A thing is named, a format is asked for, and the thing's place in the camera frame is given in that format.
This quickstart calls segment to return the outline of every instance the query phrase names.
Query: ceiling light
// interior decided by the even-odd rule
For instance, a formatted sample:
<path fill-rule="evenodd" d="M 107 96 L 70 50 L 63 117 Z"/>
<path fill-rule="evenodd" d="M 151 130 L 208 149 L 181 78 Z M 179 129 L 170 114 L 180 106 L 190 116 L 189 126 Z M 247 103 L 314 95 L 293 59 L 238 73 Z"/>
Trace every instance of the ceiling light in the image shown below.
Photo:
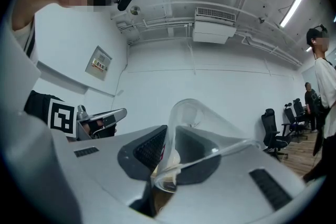
<path fill-rule="evenodd" d="M 291 17 L 293 16 L 294 12 L 296 11 L 296 9 L 298 8 L 298 6 L 300 5 L 302 0 L 294 0 L 292 6 L 290 7 L 290 9 L 288 10 L 287 14 L 285 15 L 285 17 L 282 19 L 280 26 L 285 27 L 286 24 L 288 23 L 288 21 L 291 19 Z"/>

